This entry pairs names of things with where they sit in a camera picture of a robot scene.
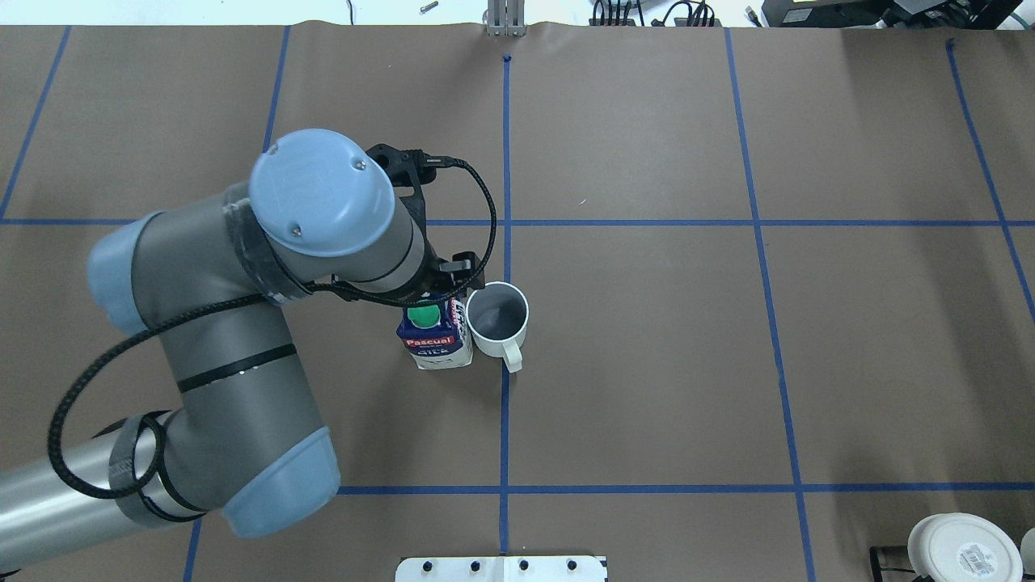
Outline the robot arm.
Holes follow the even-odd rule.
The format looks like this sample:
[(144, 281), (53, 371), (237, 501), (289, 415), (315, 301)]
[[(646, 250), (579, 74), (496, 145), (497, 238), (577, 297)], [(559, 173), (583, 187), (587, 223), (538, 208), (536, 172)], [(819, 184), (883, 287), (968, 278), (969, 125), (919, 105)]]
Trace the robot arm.
[[(336, 497), (341, 469), (282, 310), (316, 293), (422, 308), (478, 289), (496, 209), (467, 161), (280, 136), (248, 180), (103, 236), (97, 305), (125, 338), (63, 394), (45, 459), (2, 479), (2, 574), (218, 511), (237, 537), (278, 533)], [(162, 343), (182, 405), (66, 449), (73, 403), (115, 358)]]

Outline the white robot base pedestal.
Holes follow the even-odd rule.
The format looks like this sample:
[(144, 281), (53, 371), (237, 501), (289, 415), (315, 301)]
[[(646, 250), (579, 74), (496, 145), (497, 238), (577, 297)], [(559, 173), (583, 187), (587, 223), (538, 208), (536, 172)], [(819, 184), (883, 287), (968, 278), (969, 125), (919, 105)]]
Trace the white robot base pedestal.
[(395, 570), (395, 581), (607, 580), (605, 557), (580, 554), (411, 557)]

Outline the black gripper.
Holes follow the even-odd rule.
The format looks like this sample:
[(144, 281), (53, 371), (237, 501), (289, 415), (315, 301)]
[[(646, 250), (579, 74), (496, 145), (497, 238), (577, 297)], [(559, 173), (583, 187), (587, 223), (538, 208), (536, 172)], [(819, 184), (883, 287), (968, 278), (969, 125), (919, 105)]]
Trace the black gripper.
[(485, 286), (487, 258), (475, 251), (462, 251), (444, 260), (424, 242), (410, 244), (407, 261), (416, 264), (404, 296), (404, 308), (424, 308), (435, 302), (463, 298)]

